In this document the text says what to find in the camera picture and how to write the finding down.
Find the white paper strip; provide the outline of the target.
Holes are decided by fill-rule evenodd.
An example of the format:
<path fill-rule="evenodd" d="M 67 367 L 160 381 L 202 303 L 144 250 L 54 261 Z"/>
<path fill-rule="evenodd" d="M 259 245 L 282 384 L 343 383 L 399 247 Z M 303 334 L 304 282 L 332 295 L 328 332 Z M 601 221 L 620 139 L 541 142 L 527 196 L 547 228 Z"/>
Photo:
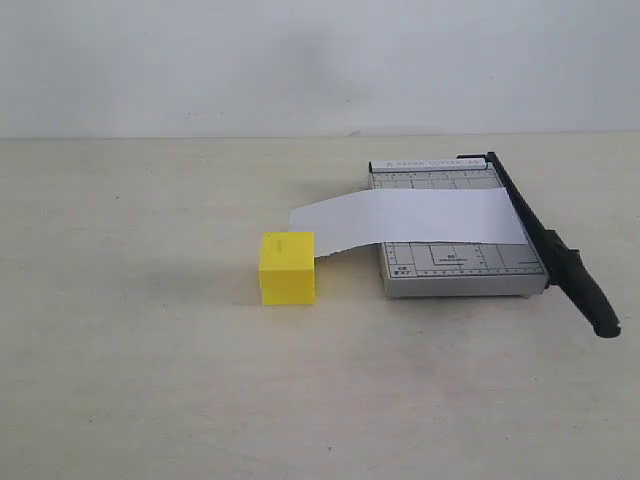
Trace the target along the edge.
<path fill-rule="evenodd" d="M 317 257 L 392 242 L 528 242 L 504 188 L 365 190 L 291 210 L 289 230 L 313 233 Z"/>

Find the black cutter blade arm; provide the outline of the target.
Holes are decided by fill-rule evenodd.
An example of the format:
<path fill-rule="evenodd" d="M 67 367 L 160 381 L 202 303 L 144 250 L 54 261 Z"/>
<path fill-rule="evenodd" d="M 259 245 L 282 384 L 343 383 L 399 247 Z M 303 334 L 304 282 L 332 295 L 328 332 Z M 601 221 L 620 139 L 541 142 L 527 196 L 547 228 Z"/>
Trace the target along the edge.
<path fill-rule="evenodd" d="M 549 284 L 558 286 L 605 339 L 621 334 L 620 321 L 607 296 L 588 272 L 580 252 L 569 248 L 555 230 L 547 229 L 535 215 L 494 152 L 485 155 L 498 174 L 521 223 L 549 273 Z"/>

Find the yellow cube block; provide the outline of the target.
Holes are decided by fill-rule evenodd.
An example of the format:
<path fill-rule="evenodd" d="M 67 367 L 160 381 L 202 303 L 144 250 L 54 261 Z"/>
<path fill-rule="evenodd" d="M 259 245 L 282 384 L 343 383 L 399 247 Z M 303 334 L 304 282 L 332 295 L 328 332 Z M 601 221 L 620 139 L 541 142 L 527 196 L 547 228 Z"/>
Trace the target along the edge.
<path fill-rule="evenodd" d="M 264 305 L 315 303 L 314 248 L 312 232 L 268 232 L 263 235 L 259 283 Z"/>

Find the grey paper cutter base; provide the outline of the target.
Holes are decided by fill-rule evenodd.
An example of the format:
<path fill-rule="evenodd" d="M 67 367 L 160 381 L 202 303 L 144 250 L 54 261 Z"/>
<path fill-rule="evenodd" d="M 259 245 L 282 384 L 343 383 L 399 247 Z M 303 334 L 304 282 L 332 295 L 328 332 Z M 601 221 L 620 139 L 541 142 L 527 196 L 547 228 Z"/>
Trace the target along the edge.
<path fill-rule="evenodd" d="M 493 189 L 503 185 L 483 155 L 369 163 L 369 187 Z M 391 298 L 540 294 L 549 275 L 530 243 L 381 243 L 381 277 Z"/>

